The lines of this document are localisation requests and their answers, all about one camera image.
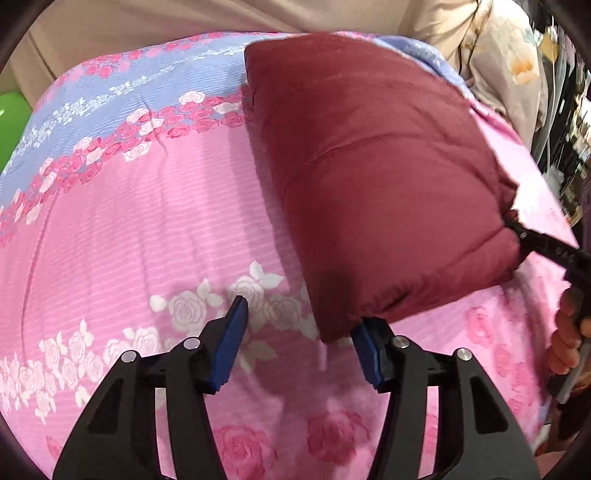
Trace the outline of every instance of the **metal screw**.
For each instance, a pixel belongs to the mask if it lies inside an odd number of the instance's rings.
[[[199,348],[199,345],[201,345],[201,341],[196,337],[189,337],[183,342],[183,347],[187,350],[195,350]]]
[[[393,338],[392,344],[398,348],[406,348],[410,345],[410,341],[408,340],[408,338],[402,335],[398,335]]]
[[[126,364],[130,364],[137,358],[138,354],[135,353],[133,350],[127,350],[121,354],[121,361],[125,362]]]
[[[460,360],[464,360],[465,362],[472,358],[472,352],[467,348],[460,348],[456,355]]]

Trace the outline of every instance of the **wrinkled fabric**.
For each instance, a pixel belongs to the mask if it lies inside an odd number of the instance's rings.
[[[461,45],[461,74],[527,147],[544,125],[547,92],[527,14],[512,0],[480,0]]]
[[[414,62],[330,34],[245,50],[255,122],[320,337],[507,280],[516,184],[460,92]]]

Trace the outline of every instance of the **blue gripper pad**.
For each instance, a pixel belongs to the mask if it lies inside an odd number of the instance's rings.
[[[234,300],[226,320],[229,320],[228,324],[212,356],[213,365],[209,384],[214,392],[218,392],[230,378],[232,366],[248,325],[248,302],[244,297],[237,297]]]
[[[384,383],[384,376],[379,364],[378,347],[363,322],[351,330],[351,338],[365,379],[377,390]]]

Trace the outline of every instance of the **person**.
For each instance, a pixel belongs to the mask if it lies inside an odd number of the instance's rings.
[[[546,352],[546,363],[553,373],[564,375],[579,364],[579,350],[583,337],[591,338],[591,318],[584,319],[577,329],[574,321],[576,304],[570,289],[561,298],[556,312],[556,331]],[[591,369],[584,370],[579,388],[591,384]]]

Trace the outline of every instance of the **black tool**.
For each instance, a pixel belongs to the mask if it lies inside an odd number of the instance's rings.
[[[575,313],[577,327],[584,318],[591,317],[591,255],[553,236],[525,228],[518,222],[506,220],[505,224],[518,235],[521,248],[526,254],[536,252],[566,270],[564,279],[570,282],[571,292],[578,306]],[[591,339],[584,339],[579,350],[579,365],[567,375],[553,376],[548,383],[548,391],[558,403],[564,404],[569,400],[590,353]]]

